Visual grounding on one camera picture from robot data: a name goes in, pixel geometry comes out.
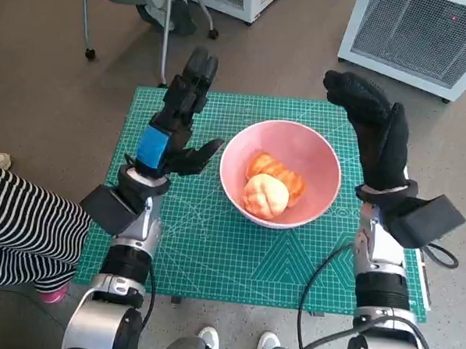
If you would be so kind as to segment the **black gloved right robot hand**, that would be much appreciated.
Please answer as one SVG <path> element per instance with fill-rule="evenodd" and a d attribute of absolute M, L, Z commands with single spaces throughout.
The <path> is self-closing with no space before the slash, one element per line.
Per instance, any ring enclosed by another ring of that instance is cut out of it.
<path fill-rule="evenodd" d="M 392 104 L 376 85 L 352 72 L 330 70 L 323 84 L 328 101 L 346 111 L 356 132 L 364 184 L 377 191 L 406 187 L 409 129 L 403 105 Z"/>

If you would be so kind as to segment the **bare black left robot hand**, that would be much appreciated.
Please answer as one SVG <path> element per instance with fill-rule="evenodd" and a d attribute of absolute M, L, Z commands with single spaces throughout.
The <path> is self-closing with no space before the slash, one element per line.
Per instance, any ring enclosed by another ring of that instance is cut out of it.
<path fill-rule="evenodd" d="M 163 109 L 149 121 L 137 146 L 133 166 L 137 173 L 162 178 L 199 174 L 224 140 L 215 138 L 199 149 L 188 148 L 194 115 L 202 112 L 219 61 L 205 47 L 193 50 L 182 73 L 173 77 L 164 95 Z"/>

